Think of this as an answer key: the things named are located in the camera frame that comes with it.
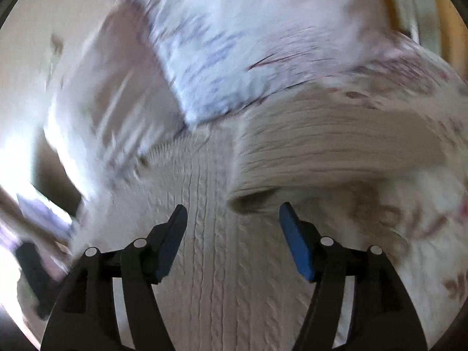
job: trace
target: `pillowcase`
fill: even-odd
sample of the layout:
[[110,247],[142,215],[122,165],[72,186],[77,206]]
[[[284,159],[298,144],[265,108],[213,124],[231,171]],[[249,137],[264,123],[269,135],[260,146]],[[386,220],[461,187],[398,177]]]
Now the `pillowcase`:
[[389,46],[383,0],[132,0],[188,124],[365,64]]
[[128,4],[116,7],[87,41],[49,110],[47,141],[86,199],[124,176],[136,156],[184,127],[157,58],[140,34],[148,36],[141,12]]

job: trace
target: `black object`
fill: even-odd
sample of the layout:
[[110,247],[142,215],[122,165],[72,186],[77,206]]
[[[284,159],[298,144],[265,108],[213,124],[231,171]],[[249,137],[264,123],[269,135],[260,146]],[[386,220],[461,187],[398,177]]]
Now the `black object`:
[[88,248],[63,283],[41,350],[130,350],[120,342],[116,321],[112,278],[117,277],[135,348],[173,351],[151,284],[169,273],[186,228],[187,210],[178,205],[167,223],[123,250],[102,254]]
[[41,255],[34,243],[24,242],[15,249],[15,257],[21,270],[38,300],[36,312],[39,318],[45,319],[51,313],[59,295],[61,283],[51,278],[42,265]]
[[[279,218],[298,271],[317,283],[293,351],[332,349],[346,276],[356,276],[355,297],[348,341],[337,351],[427,351],[413,303],[379,247],[367,252],[344,248],[299,220],[289,203],[281,206]],[[114,309],[112,278],[120,277],[136,350],[175,351],[151,284],[169,273],[186,227],[187,210],[179,205],[167,223],[123,250],[102,254],[88,248],[60,284],[41,349],[130,350],[120,342]],[[39,306],[47,308],[55,295],[53,289],[47,293],[47,287],[59,285],[53,285],[45,271],[34,270],[42,266],[38,260],[31,262],[32,248],[23,245],[16,254],[26,279],[38,280],[32,287],[41,297]]]
[[37,351],[2,305],[0,305],[0,350]]
[[346,276],[356,276],[352,319],[347,343],[336,351],[427,351],[413,303],[379,247],[344,248],[299,220],[289,203],[279,217],[299,273],[317,283],[293,351],[332,349]]

